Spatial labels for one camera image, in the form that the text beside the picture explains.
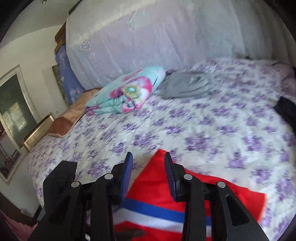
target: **folded clothing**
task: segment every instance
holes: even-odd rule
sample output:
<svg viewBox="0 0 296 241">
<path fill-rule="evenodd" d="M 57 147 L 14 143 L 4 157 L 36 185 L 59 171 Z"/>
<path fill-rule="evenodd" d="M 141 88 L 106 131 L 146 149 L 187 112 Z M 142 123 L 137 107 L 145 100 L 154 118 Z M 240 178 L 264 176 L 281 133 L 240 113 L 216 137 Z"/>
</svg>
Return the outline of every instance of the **folded clothing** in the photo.
<svg viewBox="0 0 296 241">
<path fill-rule="evenodd" d="M 164 78 L 165 70 L 161 66 L 139 69 L 103 87 L 85 107 L 89 114 L 126 113 L 139 109 Z"/>
<path fill-rule="evenodd" d="M 126 199 L 113 214 L 114 229 L 123 232 L 142 229 L 146 232 L 138 241 L 180 241 L 182 237 L 185 203 L 174 202 L 170 195 L 164 168 L 164 154 L 158 150 L 142 173 L 134 181 Z M 202 182 L 216 184 L 225 182 L 241 202 L 259 221 L 266 204 L 266 195 L 239 187 L 222 178 L 200 175 L 186 170 Z M 209 202 L 205 201 L 207 240 L 211 238 Z"/>
<path fill-rule="evenodd" d="M 86 113 L 85 103 L 93 97 L 101 88 L 91 89 L 83 92 L 66 111 L 56 118 L 48 129 L 48 134 L 54 137 L 64 137 L 71 128 Z"/>
<path fill-rule="evenodd" d="M 174 72 L 166 77 L 155 94 L 164 99 L 212 95 L 213 75 L 199 71 Z"/>
</svg>

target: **bed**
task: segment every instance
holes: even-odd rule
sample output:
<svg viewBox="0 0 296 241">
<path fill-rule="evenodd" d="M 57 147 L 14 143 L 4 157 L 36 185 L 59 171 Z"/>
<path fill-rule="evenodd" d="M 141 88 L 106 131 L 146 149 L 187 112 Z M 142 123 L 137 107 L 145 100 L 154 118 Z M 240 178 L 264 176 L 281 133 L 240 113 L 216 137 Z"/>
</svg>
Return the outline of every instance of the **bed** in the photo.
<svg viewBox="0 0 296 241">
<path fill-rule="evenodd" d="M 62 160 L 78 162 L 76 180 L 88 183 L 110 172 L 130 151 L 133 183 L 162 148 L 190 170 L 266 193 L 261 227 L 270 240 L 277 240 L 296 213 L 296 140 L 273 109 L 281 95 L 296 101 L 293 68 L 239 59 L 210 59 L 194 66 L 210 68 L 217 89 L 207 99 L 152 95 L 137 112 L 85 115 L 66 137 L 44 138 L 28 156 L 40 203 L 43 180 Z"/>
</svg>

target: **glass pane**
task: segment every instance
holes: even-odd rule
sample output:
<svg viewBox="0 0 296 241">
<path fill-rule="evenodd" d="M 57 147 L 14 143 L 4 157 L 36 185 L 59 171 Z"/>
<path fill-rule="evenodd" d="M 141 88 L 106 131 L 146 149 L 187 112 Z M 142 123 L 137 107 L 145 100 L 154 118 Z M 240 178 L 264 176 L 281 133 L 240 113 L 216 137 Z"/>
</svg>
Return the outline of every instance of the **glass pane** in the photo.
<svg viewBox="0 0 296 241">
<path fill-rule="evenodd" d="M 17 75 L 0 86 L 0 113 L 19 147 L 37 125 L 24 99 Z"/>
</svg>

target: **metal screw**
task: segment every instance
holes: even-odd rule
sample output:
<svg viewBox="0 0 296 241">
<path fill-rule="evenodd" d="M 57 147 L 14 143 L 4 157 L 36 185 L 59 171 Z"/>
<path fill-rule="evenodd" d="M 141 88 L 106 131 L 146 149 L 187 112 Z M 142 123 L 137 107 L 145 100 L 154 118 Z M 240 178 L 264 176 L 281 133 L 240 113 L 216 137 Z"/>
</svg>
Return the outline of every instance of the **metal screw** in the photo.
<svg viewBox="0 0 296 241">
<path fill-rule="evenodd" d="M 192 176 L 191 176 L 190 174 L 185 174 L 185 175 L 184 175 L 184 178 L 185 178 L 186 180 L 191 180 L 191 179 L 192 179 Z"/>
<path fill-rule="evenodd" d="M 106 175 L 105 175 L 105 179 L 107 179 L 107 180 L 110 180 L 110 179 L 112 179 L 113 178 L 113 175 L 111 174 L 111 173 L 107 173 Z"/>
<path fill-rule="evenodd" d="M 79 187 L 79 185 L 80 185 L 80 183 L 77 181 L 74 181 L 71 183 L 71 187 L 73 187 L 73 188 Z"/>
<path fill-rule="evenodd" d="M 220 188 L 224 188 L 224 187 L 226 187 L 226 184 L 225 184 L 224 182 L 218 182 L 217 185 L 218 185 L 218 187 L 220 187 Z"/>
</svg>

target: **white window frame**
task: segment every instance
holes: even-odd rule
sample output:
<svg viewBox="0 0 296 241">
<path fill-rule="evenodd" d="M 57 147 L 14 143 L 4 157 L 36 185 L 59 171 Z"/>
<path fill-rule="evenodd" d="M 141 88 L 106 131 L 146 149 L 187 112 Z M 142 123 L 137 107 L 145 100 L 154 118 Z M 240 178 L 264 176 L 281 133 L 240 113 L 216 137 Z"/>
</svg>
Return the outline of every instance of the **white window frame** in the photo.
<svg viewBox="0 0 296 241">
<path fill-rule="evenodd" d="M 17 75 L 17 79 L 18 79 L 18 82 L 19 82 L 19 85 L 20 85 L 20 88 L 21 88 L 21 91 L 22 91 L 22 94 L 24 96 L 24 99 L 27 103 L 27 106 L 32 114 L 32 116 L 34 117 L 36 123 L 38 124 L 40 121 L 41 121 L 41 118 L 40 116 L 38 115 L 38 112 L 36 111 L 36 108 L 29 96 L 29 93 L 28 93 L 28 90 L 27 90 L 27 87 L 25 85 L 25 82 L 24 82 L 24 79 L 22 77 L 22 72 L 21 72 L 21 69 L 20 69 L 20 66 L 16 66 L 14 67 L 12 70 L 10 70 L 9 72 L 7 72 L 4 76 L 2 76 L 0 78 L 0 87 L 6 82 L 8 81 L 11 77 L 13 77 L 14 75 Z M 9 139 L 12 141 L 12 143 L 14 144 L 14 146 L 16 147 L 16 149 L 19 151 L 19 153 L 22 155 L 24 152 L 25 152 L 25 147 L 23 146 L 22 148 L 20 148 L 17 143 L 15 142 L 15 140 L 13 139 L 12 137 L 12 134 L 10 133 L 6 123 L 4 122 L 4 119 L 2 117 L 2 114 L 0 113 L 0 121 L 1 121 L 1 124 L 4 128 L 4 130 L 6 131 Z"/>
</svg>

